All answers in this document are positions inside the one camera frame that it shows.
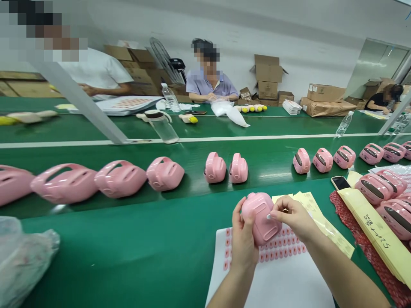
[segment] red cloth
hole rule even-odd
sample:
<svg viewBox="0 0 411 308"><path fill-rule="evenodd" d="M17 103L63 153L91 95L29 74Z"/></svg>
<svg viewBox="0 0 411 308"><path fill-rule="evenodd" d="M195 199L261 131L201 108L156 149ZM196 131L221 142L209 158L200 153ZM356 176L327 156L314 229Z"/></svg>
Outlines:
<svg viewBox="0 0 411 308"><path fill-rule="evenodd" d="M334 191L330 195L330 200L335 205L336 213L340 217L341 221L352 232L356 244L360 245L368 261L370 261L378 276L380 276L382 283L387 288L396 306L398 308L403 308L406 305L411 304L410 289L408 289L405 284L400 282L397 278L394 277L393 274L391 274L390 270L384 264L383 260L378 255L377 251L372 246L371 242L369 241L337 191Z"/></svg>

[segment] clear plastic bag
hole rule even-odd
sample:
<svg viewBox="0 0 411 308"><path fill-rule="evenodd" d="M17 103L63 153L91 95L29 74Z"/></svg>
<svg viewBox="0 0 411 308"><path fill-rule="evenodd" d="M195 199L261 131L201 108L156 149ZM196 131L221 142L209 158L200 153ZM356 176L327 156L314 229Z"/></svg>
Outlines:
<svg viewBox="0 0 411 308"><path fill-rule="evenodd" d="M17 308L59 249L54 230L25 234L17 218L0 216L0 308Z"/></svg>

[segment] pink plastic case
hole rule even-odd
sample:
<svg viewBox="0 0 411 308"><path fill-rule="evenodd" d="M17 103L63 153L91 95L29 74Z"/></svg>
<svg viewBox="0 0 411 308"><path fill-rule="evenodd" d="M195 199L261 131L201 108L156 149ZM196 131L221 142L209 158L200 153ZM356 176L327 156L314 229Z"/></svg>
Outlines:
<svg viewBox="0 0 411 308"><path fill-rule="evenodd" d="M278 220L267 219L267 215L273 210L274 203L271 197L265 192L251 193L241 208L243 217L255 211L256 220L253 226L254 241L258 246L264 246L276 235L283 224Z"/></svg>
<svg viewBox="0 0 411 308"><path fill-rule="evenodd" d="M310 171L310 157L304 148L299 148L292 159L292 164L299 174L304 174Z"/></svg>
<svg viewBox="0 0 411 308"><path fill-rule="evenodd" d="M407 149L402 145L394 142L387 143L384 146L384 159L388 160L390 163L397 163L404 157L406 151Z"/></svg>
<svg viewBox="0 0 411 308"><path fill-rule="evenodd" d="M384 156L384 149L375 143L369 143L361 151L360 157L370 165L378 164Z"/></svg>
<svg viewBox="0 0 411 308"><path fill-rule="evenodd" d="M31 193L34 178L27 170L0 165L0 207Z"/></svg>
<svg viewBox="0 0 411 308"><path fill-rule="evenodd" d="M403 200L381 202L377 212L400 240L411 240L411 205Z"/></svg>
<svg viewBox="0 0 411 308"><path fill-rule="evenodd" d="M208 183L218 183L226 177L226 162L216 152L208 154L205 161L204 177Z"/></svg>
<svg viewBox="0 0 411 308"><path fill-rule="evenodd" d="M49 180L63 168L71 168ZM36 176L31 189L40 197L55 204L71 204L84 201L94 195L98 188L94 183L96 171L82 165L67 163L52 167Z"/></svg>
<svg viewBox="0 0 411 308"><path fill-rule="evenodd" d="M170 158L162 156L156 158L149 165L146 175L154 190L172 190L180 184L184 176L184 169Z"/></svg>
<svg viewBox="0 0 411 308"><path fill-rule="evenodd" d="M404 158L411 160L411 141L403 143L402 146L405 148Z"/></svg>
<svg viewBox="0 0 411 308"><path fill-rule="evenodd" d="M334 154L334 161L342 169L351 168L355 160L355 152L348 146L341 146Z"/></svg>
<svg viewBox="0 0 411 308"><path fill-rule="evenodd" d="M378 205L388 200L393 194L393 188L386 181L375 174L366 174L356 183L355 188L360 190L372 205Z"/></svg>
<svg viewBox="0 0 411 308"><path fill-rule="evenodd" d="M94 177L98 189L110 198L133 195L146 180L146 172L126 160L108 163Z"/></svg>
<svg viewBox="0 0 411 308"><path fill-rule="evenodd" d="M248 178L248 165L240 153L235 153L229 169L231 183L243 183Z"/></svg>
<svg viewBox="0 0 411 308"><path fill-rule="evenodd" d="M313 164L321 173L328 172L333 166L333 157L327 149L320 148L313 158Z"/></svg>
<svg viewBox="0 0 411 308"><path fill-rule="evenodd" d="M381 170L376 173L380 178L390 184L393 188L391 198L396 198L407 189L407 182L404 181L398 174L390 170Z"/></svg>

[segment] door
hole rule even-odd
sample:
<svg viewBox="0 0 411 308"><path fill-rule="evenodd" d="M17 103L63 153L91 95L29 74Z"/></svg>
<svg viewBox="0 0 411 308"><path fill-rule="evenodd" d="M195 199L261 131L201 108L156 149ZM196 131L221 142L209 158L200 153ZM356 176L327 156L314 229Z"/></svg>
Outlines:
<svg viewBox="0 0 411 308"><path fill-rule="evenodd" d="M344 97L362 98L370 79L392 78L408 55L408 50L365 40Z"/></svg>

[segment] blue shirt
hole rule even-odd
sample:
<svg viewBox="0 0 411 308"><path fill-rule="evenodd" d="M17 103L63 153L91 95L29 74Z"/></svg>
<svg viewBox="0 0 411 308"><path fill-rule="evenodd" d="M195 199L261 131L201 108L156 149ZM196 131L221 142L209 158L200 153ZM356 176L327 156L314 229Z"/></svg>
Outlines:
<svg viewBox="0 0 411 308"><path fill-rule="evenodd" d="M187 74L187 86L186 91L188 93L194 93L198 95L207 95L209 93L214 93L221 96L229 96L235 94L238 96L238 92L234 85L228 79L227 75L223 74L221 71L217 71L220 76L220 83L217 83L215 89L211 83L204 77L202 71L189 71Z"/></svg>

